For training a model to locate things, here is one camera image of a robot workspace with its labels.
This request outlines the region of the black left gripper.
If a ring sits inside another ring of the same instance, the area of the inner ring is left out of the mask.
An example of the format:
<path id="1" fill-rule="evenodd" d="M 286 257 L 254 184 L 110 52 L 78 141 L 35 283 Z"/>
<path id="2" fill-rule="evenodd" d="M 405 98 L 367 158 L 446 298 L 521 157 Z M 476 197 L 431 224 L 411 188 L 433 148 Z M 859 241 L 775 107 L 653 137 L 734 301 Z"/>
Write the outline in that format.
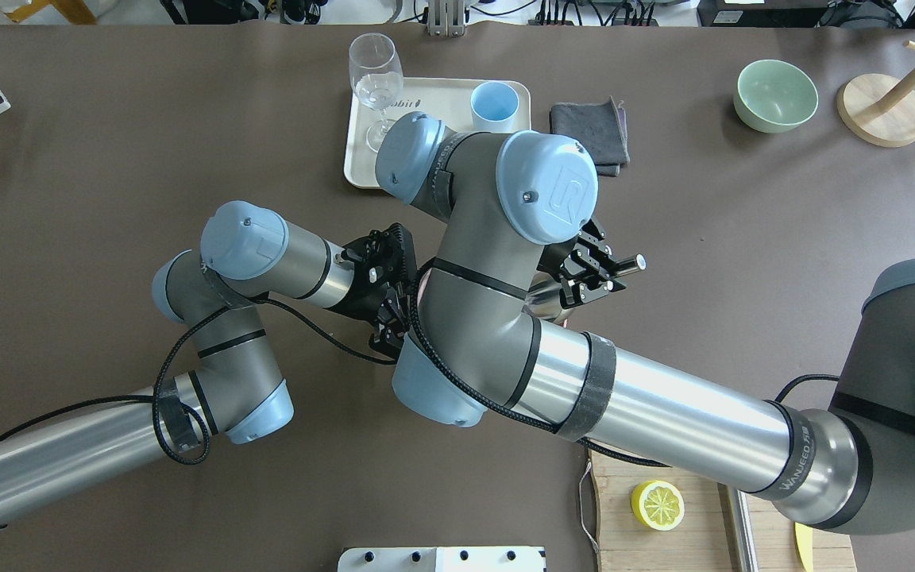
<path id="1" fill-rule="evenodd" d="M 372 230 L 342 247 L 341 258 L 353 265 L 353 279 L 334 311 L 372 323 L 370 348 L 399 358 L 409 330 L 407 294 L 417 271 L 411 232 L 399 223 Z"/>

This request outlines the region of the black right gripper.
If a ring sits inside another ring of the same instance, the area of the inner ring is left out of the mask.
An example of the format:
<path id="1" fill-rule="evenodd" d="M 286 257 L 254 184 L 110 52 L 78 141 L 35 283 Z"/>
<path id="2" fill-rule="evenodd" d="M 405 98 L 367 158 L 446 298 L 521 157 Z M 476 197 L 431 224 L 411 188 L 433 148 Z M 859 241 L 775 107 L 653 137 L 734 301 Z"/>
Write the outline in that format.
<path id="1" fill-rule="evenodd" d="M 605 238 L 605 228 L 589 218 L 574 238 L 544 247 L 541 271 L 556 284 L 563 309 L 625 289 L 622 279 L 629 273 L 629 260 L 616 258 Z"/>

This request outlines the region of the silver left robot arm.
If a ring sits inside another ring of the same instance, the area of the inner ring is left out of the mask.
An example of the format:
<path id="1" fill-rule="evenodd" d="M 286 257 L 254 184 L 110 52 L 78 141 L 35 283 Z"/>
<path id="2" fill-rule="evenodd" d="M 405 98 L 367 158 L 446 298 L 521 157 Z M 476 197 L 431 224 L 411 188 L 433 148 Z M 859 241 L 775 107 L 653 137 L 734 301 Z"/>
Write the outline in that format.
<path id="1" fill-rule="evenodd" d="M 156 306 L 187 332 L 152 386 L 95 398 L 25 421 L 0 435 L 0 530 L 14 519 L 145 463 L 196 465 L 225 435 L 247 444 L 294 414 L 258 308 L 302 300 L 370 323 L 370 352 L 345 354 L 392 365 L 407 319 L 404 290 L 415 247 L 391 224 L 338 246 L 244 200 L 220 206 L 186 250 L 157 271 Z"/>

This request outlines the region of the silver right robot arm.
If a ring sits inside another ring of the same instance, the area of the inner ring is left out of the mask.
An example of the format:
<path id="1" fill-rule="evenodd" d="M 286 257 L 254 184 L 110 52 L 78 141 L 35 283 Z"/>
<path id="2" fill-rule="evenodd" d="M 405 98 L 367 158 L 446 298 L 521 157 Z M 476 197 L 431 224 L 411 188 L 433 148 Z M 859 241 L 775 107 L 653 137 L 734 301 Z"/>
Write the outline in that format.
<path id="1" fill-rule="evenodd" d="M 378 184 L 447 225 L 413 283 L 393 391 L 471 427 L 487 407 L 733 486 L 844 535 L 915 529 L 915 258 L 882 272 L 825 410 L 759 400 L 541 321 L 523 308 L 547 246 L 594 213 L 598 176 L 563 135 L 455 133 L 411 112 L 376 159 Z"/>

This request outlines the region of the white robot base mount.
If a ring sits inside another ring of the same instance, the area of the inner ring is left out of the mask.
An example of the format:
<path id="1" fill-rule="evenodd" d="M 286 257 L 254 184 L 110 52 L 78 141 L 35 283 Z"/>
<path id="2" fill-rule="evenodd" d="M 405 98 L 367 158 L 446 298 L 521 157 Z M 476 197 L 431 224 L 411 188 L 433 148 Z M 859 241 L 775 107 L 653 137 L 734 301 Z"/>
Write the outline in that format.
<path id="1" fill-rule="evenodd" d="M 353 547 L 338 571 L 547 571 L 544 547 Z"/>

